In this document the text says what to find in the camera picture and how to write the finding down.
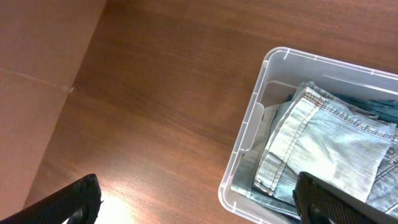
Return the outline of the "dark blue jeans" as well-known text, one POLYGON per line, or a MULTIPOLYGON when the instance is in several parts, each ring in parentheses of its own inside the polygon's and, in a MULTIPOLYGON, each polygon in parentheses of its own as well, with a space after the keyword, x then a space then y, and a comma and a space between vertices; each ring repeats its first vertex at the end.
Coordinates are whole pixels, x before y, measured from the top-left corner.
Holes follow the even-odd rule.
POLYGON ((364 100, 337 93, 333 95, 346 103, 377 114, 380 120, 397 124, 397 100, 364 100))

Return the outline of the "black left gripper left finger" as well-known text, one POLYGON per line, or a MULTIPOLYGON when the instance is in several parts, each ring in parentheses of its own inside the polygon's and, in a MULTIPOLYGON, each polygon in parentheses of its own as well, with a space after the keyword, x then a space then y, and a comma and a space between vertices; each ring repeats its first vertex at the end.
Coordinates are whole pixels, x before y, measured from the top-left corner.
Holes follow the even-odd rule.
POLYGON ((1 220, 1 224, 94 224, 100 206, 101 189, 97 176, 88 174, 1 220))

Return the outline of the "light blue jeans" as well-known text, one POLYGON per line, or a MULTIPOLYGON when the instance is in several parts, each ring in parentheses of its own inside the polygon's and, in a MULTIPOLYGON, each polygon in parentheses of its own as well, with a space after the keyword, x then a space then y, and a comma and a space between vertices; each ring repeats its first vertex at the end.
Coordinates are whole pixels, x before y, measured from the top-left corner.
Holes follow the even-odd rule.
POLYGON ((303 82, 264 110, 231 190, 298 223, 292 194, 300 172, 396 217, 397 124, 303 82))

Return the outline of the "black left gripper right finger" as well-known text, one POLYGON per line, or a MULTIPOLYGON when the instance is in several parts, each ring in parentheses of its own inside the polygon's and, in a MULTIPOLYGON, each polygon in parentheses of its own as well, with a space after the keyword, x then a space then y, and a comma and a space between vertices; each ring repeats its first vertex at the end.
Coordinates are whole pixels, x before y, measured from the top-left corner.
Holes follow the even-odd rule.
POLYGON ((300 172, 293 190, 303 224, 397 224, 397 219, 309 174, 300 172))

